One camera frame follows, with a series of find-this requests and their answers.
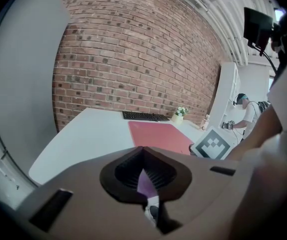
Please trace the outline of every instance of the white cabinet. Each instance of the white cabinet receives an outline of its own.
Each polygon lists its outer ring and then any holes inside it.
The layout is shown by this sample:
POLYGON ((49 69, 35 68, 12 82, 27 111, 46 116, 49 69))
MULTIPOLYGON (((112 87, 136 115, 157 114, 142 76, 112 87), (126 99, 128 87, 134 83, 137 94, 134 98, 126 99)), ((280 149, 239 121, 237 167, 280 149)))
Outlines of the white cabinet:
POLYGON ((240 78, 234 62, 224 62, 221 65, 220 79, 214 102, 210 111, 208 127, 221 128, 227 121, 227 115, 235 108, 233 101, 239 93, 240 78))

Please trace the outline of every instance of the white wall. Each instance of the white wall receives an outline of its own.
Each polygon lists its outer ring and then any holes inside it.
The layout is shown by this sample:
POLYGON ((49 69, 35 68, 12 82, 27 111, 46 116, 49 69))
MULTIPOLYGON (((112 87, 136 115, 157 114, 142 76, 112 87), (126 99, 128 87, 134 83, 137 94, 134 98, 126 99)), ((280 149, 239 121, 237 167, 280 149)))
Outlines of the white wall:
POLYGON ((240 77, 239 93, 246 94, 250 101, 267 101, 270 69, 270 66, 253 63, 238 67, 240 77))

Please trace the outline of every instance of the brick wall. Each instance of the brick wall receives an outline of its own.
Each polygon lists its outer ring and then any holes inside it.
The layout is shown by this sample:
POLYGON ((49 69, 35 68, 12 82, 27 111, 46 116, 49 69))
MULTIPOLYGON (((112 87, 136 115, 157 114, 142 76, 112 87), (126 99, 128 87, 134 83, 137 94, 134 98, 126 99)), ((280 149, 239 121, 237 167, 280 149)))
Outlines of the brick wall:
POLYGON ((63 0, 71 14, 53 74, 61 130, 85 108, 172 116, 199 124, 225 52, 182 0, 63 0))

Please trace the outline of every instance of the white table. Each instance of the white table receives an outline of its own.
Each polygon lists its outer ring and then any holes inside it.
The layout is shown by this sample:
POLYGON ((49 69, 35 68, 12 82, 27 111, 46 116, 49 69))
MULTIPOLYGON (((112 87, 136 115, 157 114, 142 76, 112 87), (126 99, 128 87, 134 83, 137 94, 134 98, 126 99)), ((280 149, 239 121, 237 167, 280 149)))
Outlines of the white table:
MULTIPOLYGON (((72 165, 133 148, 135 145, 128 121, 124 120, 121 112, 86 108, 45 147, 30 168, 29 176, 35 182, 44 184, 72 165)), ((194 143, 204 133, 188 120, 181 125, 171 120, 142 122, 171 124, 194 143)))

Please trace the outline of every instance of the red mat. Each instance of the red mat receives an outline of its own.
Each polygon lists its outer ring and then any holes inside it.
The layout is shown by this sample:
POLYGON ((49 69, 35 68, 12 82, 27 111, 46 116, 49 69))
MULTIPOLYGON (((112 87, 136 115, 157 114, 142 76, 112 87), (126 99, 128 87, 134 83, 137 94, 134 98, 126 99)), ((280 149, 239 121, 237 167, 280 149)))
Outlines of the red mat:
POLYGON ((128 125, 136 147, 157 147, 190 155, 189 145, 193 142, 171 124, 129 121, 128 125))

